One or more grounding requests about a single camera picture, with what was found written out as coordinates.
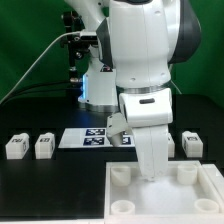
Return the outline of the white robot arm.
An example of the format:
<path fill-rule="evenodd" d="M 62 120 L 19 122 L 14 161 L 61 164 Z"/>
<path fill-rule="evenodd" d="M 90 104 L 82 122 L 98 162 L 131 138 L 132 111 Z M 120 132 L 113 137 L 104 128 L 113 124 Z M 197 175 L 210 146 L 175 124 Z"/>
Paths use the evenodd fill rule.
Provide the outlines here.
<path fill-rule="evenodd" d="M 133 135 L 144 178 L 168 164 L 168 125 L 173 121 L 168 65 L 188 60 L 200 44 L 199 21 L 189 0 L 64 0 L 84 23 L 75 39 L 89 46 L 79 105 L 110 111 L 107 138 Z"/>

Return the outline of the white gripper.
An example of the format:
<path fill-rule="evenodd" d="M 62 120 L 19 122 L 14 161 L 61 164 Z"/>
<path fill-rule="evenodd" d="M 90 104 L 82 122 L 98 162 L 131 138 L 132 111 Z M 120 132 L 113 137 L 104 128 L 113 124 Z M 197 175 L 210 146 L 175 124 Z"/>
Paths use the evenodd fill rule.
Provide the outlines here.
<path fill-rule="evenodd" d="M 133 135 L 141 175 L 154 181 L 168 167 L 168 125 L 173 121 L 171 90 L 122 93 L 119 103 Z"/>

